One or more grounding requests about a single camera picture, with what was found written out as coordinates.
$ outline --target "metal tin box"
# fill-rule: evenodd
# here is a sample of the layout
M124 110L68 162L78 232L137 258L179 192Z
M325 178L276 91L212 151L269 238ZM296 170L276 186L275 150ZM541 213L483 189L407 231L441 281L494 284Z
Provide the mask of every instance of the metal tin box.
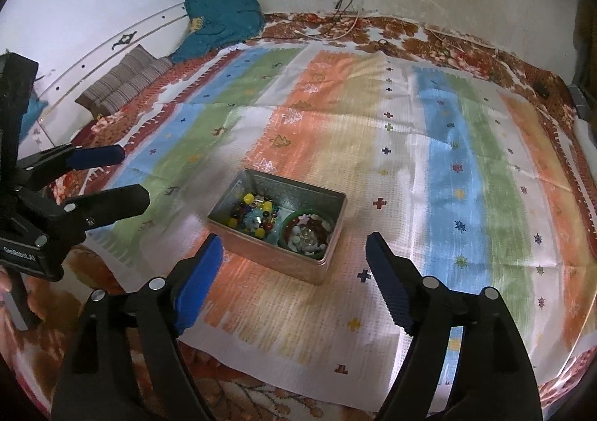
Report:
M323 258L315 260L285 250L226 226L232 208L245 194L265 190L280 207L291 211L317 209L334 221L334 230ZM323 283L342 229L346 195L257 170L241 170L208 215L209 229L222 238L224 247L267 268L314 285Z

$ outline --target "striped pillow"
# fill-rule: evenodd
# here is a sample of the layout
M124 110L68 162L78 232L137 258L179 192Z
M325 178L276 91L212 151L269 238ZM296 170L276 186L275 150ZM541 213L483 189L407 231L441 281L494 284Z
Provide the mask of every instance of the striped pillow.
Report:
M153 55L147 52L142 46L137 45L123 57L120 64L110 69L109 73L87 88L75 102L89 109L92 115L97 116L99 105L104 99L125 82L129 81L135 74L145 69L154 60L155 57Z
M98 115L113 115L126 103L130 103L143 89L155 82L158 77L162 76L162 74L171 67L172 61L167 57L155 59L145 69L133 76L115 92L104 99L97 107Z

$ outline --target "white cable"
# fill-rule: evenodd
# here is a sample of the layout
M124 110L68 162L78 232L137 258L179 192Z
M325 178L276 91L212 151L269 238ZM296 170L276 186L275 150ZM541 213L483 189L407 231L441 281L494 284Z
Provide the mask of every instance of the white cable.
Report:
M302 32L299 32L298 30L295 30L294 33L297 33L297 34L302 35L303 37L312 38L313 40L318 40L318 41L321 41L321 42L325 42L325 41L328 41L328 40L338 40L339 38L346 37L356 27L356 23L359 20L359 13L360 13L360 10L356 13L356 18L354 19L354 22L353 22L352 27L350 28L350 30L348 30L347 32L344 32L342 35L340 35L338 37L334 37L334 38L318 38L322 34L319 34L319 35L308 35L308 34L304 34Z

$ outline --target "plus pattern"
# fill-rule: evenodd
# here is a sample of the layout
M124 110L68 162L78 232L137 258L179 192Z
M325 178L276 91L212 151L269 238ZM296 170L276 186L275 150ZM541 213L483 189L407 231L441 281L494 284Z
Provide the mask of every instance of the plus pattern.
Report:
M363 271L356 275L357 278L360 278L361 283L366 283L367 280L371 279L371 275L369 274L368 269L363 269Z
M386 204L387 204L387 201L384 200L382 197L379 197L377 200L373 201L373 205L375 205L375 207L377 209L381 209Z

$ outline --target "orange stripe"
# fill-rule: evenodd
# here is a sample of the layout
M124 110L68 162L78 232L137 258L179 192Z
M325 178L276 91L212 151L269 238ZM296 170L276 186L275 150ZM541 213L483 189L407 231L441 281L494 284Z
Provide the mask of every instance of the orange stripe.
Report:
M276 167L277 175L288 177L292 174L294 179L300 179L298 174L304 176L309 158L321 146L317 137L325 127L323 113L338 100L355 57L347 53L318 53L309 62L284 106L279 106L272 114L265 133L247 154L244 165L253 168L253 163L265 158ZM303 113L299 123L287 122L287 116L292 112L289 108Z
M571 349L589 315L597 281L583 218L565 171L533 106L507 95L500 96L521 131L547 196L557 249L563 261L563 339L566 347Z
M357 59L358 56L347 53L318 53L299 77L284 105L272 113L263 135L247 153L244 166L253 168L254 163L266 159L274 165L277 175L303 180L321 146L326 124L325 112L338 101ZM302 113L301 121L290 122L288 117L293 112ZM264 300L260 277L264 281L268 277L270 286L282 281L289 291L304 288L304 283L299 280L283 277L241 256L229 254L207 297L206 303L210 309L205 315L205 322L213 327L220 326L228 333L241 328L240 338L254 343L263 326L248 319L243 313L246 308L240 308L239 305L253 308ZM235 285L233 290L229 288L230 284ZM229 315L221 324L226 313L231 311L235 314Z

